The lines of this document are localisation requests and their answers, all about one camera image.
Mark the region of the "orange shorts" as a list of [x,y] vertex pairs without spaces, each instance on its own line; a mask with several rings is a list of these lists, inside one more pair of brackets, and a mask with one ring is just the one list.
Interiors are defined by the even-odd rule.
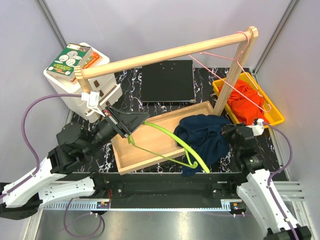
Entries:
[[263,119],[266,123],[269,121],[265,117],[265,113],[262,108],[265,100],[258,95],[258,92],[245,81],[238,79],[234,86],[236,90],[232,90],[227,104],[229,105],[232,113],[237,117],[240,123],[246,125],[252,125],[255,119]]

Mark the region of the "navy blue shorts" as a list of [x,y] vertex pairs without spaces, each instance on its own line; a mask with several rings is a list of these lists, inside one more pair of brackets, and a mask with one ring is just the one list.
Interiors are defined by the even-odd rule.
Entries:
[[179,121],[174,134],[190,146],[207,167],[225,157],[229,143],[222,136],[222,128],[230,121],[217,115],[191,115]]

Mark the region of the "pink wire hanger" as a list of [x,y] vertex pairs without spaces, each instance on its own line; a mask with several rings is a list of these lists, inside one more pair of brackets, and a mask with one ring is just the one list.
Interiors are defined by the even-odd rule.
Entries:
[[[236,64],[238,65],[238,67],[240,68],[240,70],[247,76],[247,78],[251,81],[251,83],[257,88],[257,94],[265,99],[259,92],[259,88],[258,86],[250,79],[249,75],[247,74],[247,72],[244,70],[243,66],[240,64],[240,58],[243,56],[243,54],[245,53],[245,50],[247,49],[247,47],[250,44],[250,38],[245,34],[244,31],[237,31],[236,34],[243,34],[246,38],[247,43],[245,44],[245,46],[242,48],[242,50],[240,51],[240,53],[234,57],[234,58],[229,58],[229,57],[224,57],[221,55],[216,55],[216,54],[212,54],[212,53],[208,53],[208,52],[199,52],[201,55],[203,54],[207,54],[207,55],[211,55],[213,57],[218,57],[218,58],[222,58],[222,59],[226,59],[226,60],[231,60],[233,62],[236,62]],[[242,92],[240,92],[239,90],[237,90],[234,86],[232,86],[230,83],[228,83],[226,80],[223,80],[222,78],[219,77],[220,80],[222,80],[224,82],[225,85],[228,85],[229,87],[231,87],[233,90],[235,90],[237,93],[239,93],[242,97],[244,97],[245,99],[247,99],[250,103],[252,103],[254,106],[256,106],[257,108],[259,108],[260,110],[262,110],[265,113],[268,113],[272,110],[271,105],[268,103],[267,106],[269,107],[268,110],[266,110],[263,107],[260,107],[258,104],[256,104],[254,101],[252,101],[250,98],[248,98],[246,95],[244,95]]]

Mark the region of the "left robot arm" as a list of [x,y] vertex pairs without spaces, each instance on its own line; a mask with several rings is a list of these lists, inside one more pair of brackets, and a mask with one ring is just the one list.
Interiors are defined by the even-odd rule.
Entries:
[[112,138],[129,137],[149,116],[147,112],[123,111],[109,105],[92,131],[77,122],[65,125],[56,135],[58,145],[43,159],[36,173],[28,174],[22,185],[17,181],[1,183],[0,191],[5,195],[0,205],[1,218],[22,220],[62,200],[107,197],[107,180],[97,173],[78,181],[52,183],[80,169],[87,157],[94,156]]

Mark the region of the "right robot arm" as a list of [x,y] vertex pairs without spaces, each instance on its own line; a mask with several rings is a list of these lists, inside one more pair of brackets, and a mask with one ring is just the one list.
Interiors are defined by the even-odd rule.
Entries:
[[288,210],[275,187],[264,161],[257,158],[255,140],[264,133],[267,123],[257,118],[252,125],[225,124],[221,135],[232,147],[240,173],[228,181],[227,192],[240,198],[251,211],[266,240],[309,240],[312,233],[302,226]]

